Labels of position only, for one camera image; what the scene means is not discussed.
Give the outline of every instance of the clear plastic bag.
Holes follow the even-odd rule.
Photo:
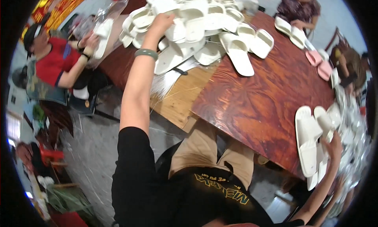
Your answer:
[[[119,40],[120,33],[122,31],[122,23],[126,19],[127,15],[121,15],[122,11],[125,9],[129,0],[119,0],[112,2],[109,6],[105,8],[100,8],[94,17],[93,23],[94,27],[102,24],[106,19],[113,19],[113,26],[110,32],[110,37],[106,45],[104,54],[101,59],[91,59],[89,66],[96,68],[111,52],[122,45]]]
[[[369,162],[368,157],[371,150],[371,138],[367,135],[366,119],[360,114],[356,99],[347,95],[340,85],[337,85],[335,90],[336,102],[340,107],[341,114],[341,125],[338,132],[343,144],[338,176],[343,177],[344,185],[338,202],[328,214],[329,218],[335,217],[341,212],[348,192],[358,185],[362,172]]]
[[[93,20],[94,17],[92,15],[88,17],[79,15],[74,19],[69,29],[77,40],[81,40],[84,35],[93,30],[95,26]]]

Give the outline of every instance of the black wristband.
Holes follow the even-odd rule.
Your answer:
[[[90,59],[91,59],[91,57],[90,56],[88,56],[87,54],[85,54],[85,53],[82,53],[81,55],[83,55],[83,56],[85,56],[86,58],[87,58],[87,60],[89,61]]]
[[[82,52],[84,51],[84,48],[80,48],[80,47],[79,47],[79,42],[80,42],[80,41],[78,41],[78,51],[79,51],[80,53],[82,53]]]

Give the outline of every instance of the black cap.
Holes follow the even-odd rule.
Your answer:
[[[38,26],[41,26],[41,27],[44,26],[49,17],[50,17],[50,13],[47,13],[43,17],[40,23],[32,24],[26,31],[24,35],[23,43],[24,43],[25,50],[28,52],[28,58],[31,57],[31,54],[32,54],[32,52],[30,51],[30,47],[31,45],[33,45],[35,32],[37,31]]]

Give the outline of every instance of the hand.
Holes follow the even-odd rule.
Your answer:
[[[166,15],[164,13],[158,14],[154,21],[151,24],[151,27],[149,29],[149,33],[156,36],[157,39],[160,39],[163,37],[164,32],[173,25],[173,19],[175,18],[174,14]]]
[[[306,24],[305,22],[301,21],[301,20],[293,20],[292,22],[290,22],[291,26],[295,26],[297,27],[298,29],[302,30],[305,28]]]
[[[78,47],[85,48],[88,44],[88,39],[92,36],[93,31],[88,32],[84,37],[79,41]]]
[[[353,93],[353,83],[350,83],[346,88],[345,88],[345,93],[347,95],[350,95]]]
[[[335,164],[340,164],[343,146],[341,145],[341,138],[339,133],[336,130],[333,132],[333,138],[330,143],[328,143],[326,138],[324,137],[322,137],[321,142],[323,146],[327,149],[328,154],[331,158],[331,162],[334,162]]]
[[[98,45],[98,41],[99,41],[99,37],[95,34],[92,34],[88,40],[87,40],[87,46],[85,47],[84,49],[84,53],[87,54],[87,55],[90,55],[92,56],[93,55],[93,52],[94,50],[96,49],[97,45]]]

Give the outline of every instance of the woman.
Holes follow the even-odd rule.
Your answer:
[[[353,48],[341,51],[338,48],[334,51],[332,60],[336,65],[338,74],[341,78],[341,85],[345,88],[347,94],[359,94],[360,89],[366,82],[366,69],[364,57],[360,58],[359,54]]]
[[[28,57],[34,55],[36,75],[54,87],[83,89],[88,86],[90,95],[108,85],[99,70],[85,69],[93,56],[99,37],[88,33],[81,41],[66,41],[47,35],[42,23],[29,27],[24,36]]]
[[[216,128],[204,121],[198,121],[179,145],[171,159],[168,180],[156,172],[149,141],[150,90],[158,59],[156,49],[173,19],[173,14],[156,16],[141,49],[135,53],[123,93],[118,161],[111,188],[115,222],[139,227],[306,224],[324,201],[337,174],[343,150],[337,132],[331,143],[323,141],[330,156],[326,175],[293,218],[276,225],[247,191],[253,174],[253,151],[231,140],[217,161]]]
[[[292,26],[304,30],[313,31],[320,16],[320,4],[317,0],[282,0],[277,7],[279,16]]]

